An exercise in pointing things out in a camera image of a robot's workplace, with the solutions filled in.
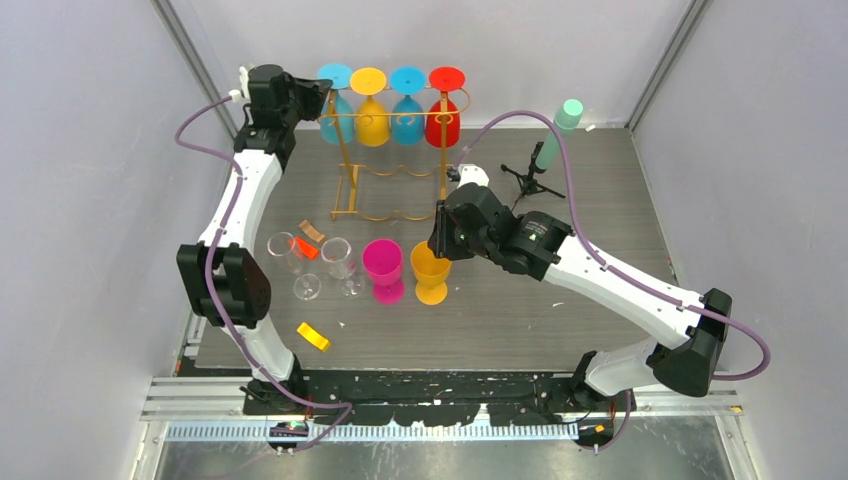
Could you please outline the yellow wine glass front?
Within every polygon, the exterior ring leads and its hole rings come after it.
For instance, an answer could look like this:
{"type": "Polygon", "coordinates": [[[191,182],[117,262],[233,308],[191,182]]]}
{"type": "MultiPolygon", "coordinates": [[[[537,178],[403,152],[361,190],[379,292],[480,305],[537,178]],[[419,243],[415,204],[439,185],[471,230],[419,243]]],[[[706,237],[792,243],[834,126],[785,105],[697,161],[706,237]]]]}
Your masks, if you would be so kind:
{"type": "Polygon", "coordinates": [[[415,245],[410,253],[410,264],[416,279],[415,295],[429,306],[442,303],[448,295],[446,283],[452,262],[437,258],[426,241],[415,245]]]}

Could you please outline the pink wine glass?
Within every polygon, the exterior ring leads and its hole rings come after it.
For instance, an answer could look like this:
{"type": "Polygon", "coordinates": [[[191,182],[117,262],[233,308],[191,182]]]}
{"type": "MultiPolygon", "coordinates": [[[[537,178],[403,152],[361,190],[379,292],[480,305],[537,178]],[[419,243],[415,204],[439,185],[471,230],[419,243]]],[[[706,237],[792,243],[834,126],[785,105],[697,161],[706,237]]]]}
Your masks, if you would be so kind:
{"type": "Polygon", "coordinates": [[[398,303],[405,294],[401,247],[391,239],[378,238],[365,246],[361,259],[375,300],[383,305],[398,303]]]}

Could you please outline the clear wine glass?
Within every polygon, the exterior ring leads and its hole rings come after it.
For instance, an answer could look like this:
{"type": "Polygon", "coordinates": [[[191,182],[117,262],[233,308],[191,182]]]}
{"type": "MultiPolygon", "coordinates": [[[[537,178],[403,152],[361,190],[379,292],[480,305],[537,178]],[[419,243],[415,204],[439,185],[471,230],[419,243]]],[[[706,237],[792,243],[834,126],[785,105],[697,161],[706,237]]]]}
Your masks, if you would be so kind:
{"type": "Polygon", "coordinates": [[[322,283],[317,275],[306,271],[307,257],[299,248],[297,240],[289,232],[278,232],[267,240],[266,248],[280,266],[295,275],[292,286],[295,297],[311,301],[319,296],[322,283]]]}
{"type": "Polygon", "coordinates": [[[359,296],[362,280],[351,244],[344,238],[333,237],[323,243],[320,254],[329,275],[337,281],[339,291],[346,298],[359,296]]]}

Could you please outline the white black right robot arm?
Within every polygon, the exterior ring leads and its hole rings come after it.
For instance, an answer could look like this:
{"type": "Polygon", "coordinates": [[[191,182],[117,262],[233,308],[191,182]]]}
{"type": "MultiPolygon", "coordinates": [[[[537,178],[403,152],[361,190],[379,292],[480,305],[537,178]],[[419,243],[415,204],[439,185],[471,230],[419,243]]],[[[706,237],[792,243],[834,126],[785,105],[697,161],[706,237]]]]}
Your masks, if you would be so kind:
{"type": "Polygon", "coordinates": [[[624,390],[654,384],[690,397],[708,393],[728,328],[707,314],[730,312],[727,293],[687,291],[616,259],[603,267],[569,225],[539,211],[514,215],[475,183],[437,202],[428,246],[438,258],[479,256],[508,273],[577,292],[649,334],[628,347],[583,355],[570,385],[580,408],[596,410],[624,390]]]}

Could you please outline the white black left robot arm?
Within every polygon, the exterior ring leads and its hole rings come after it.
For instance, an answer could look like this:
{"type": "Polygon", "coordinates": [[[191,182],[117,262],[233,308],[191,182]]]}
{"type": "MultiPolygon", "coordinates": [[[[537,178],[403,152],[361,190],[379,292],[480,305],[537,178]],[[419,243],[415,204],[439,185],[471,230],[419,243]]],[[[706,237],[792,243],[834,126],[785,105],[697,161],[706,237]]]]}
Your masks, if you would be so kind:
{"type": "Polygon", "coordinates": [[[270,318],[272,287],[258,265],[255,244],[270,194],[282,178],[302,121],[319,119],[333,83],[298,78],[274,64],[241,68],[239,88],[186,119],[174,140],[186,149],[225,161],[230,174],[215,213],[176,261],[193,312],[225,333],[252,371],[252,384],[268,390],[280,412],[298,412],[307,398],[297,356],[270,318]],[[186,129],[203,114],[241,102],[245,119],[229,153],[191,143],[186,129]]]}

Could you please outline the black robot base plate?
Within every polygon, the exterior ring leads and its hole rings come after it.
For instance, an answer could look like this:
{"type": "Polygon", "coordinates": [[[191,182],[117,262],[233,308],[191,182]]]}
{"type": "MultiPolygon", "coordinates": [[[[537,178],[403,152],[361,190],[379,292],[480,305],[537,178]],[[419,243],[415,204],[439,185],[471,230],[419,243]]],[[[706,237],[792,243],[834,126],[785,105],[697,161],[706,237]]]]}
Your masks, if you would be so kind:
{"type": "Polygon", "coordinates": [[[247,415],[303,416],[318,425],[466,426],[486,413],[494,426],[561,424],[568,414],[634,411],[633,394],[592,397],[569,374],[446,370],[303,370],[293,397],[252,379],[241,386],[247,415]]]}

